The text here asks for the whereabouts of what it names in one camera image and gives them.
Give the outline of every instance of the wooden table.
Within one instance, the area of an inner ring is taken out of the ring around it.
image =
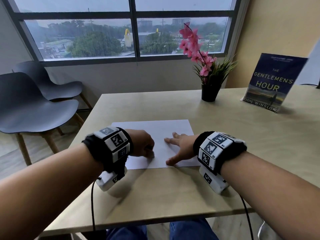
[[[195,134],[241,138],[251,153],[319,187],[320,90],[294,86],[278,114],[240,102],[245,91],[222,89],[214,103],[202,101],[200,90],[103,94],[71,146],[112,122],[188,119]],[[88,187],[43,235],[91,231],[90,193]],[[214,193],[198,167],[129,170],[108,192],[95,186],[93,198],[97,229],[244,213],[238,194],[230,187]]]

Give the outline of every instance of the blue jeans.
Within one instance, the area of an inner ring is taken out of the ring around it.
[[[108,230],[106,240],[148,240],[146,226]],[[205,218],[170,222],[170,240],[219,240]]]

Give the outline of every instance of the book cover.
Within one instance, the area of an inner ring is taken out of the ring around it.
[[[278,112],[307,60],[262,53],[242,101]]]

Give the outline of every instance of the wrist-mounted device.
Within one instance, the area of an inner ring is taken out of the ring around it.
[[[202,164],[199,172],[216,193],[229,184],[220,175],[225,161],[247,150],[246,142],[222,132],[207,131],[199,135],[193,144],[194,154]]]
[[[103,164],[104,172],[97,180],[102,190],[108,190],[126,174],[126,161],[134,145],[122,128],[108,126],[86,136],[82,141],[92,157]]]

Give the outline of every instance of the gray chair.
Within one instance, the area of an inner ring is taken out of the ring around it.
[[[86,105],[92,109],[92,106],[82,93],[82,82],[73,81],[62,85],[55,84],[50,80],[47,70],[38,61],[18,63],[13,72],[23,72],[30,76],[47,100],[61,101],[80,95]]]
[[[31,161],[22,134],[42,136],[53,153],[58,153],[51,134],[71,118],[83,125],[76,113],[78,104],[74,99],[56,103],[47,100],[25,73],[0,75],[0,131],[16,134],[27,165]]]

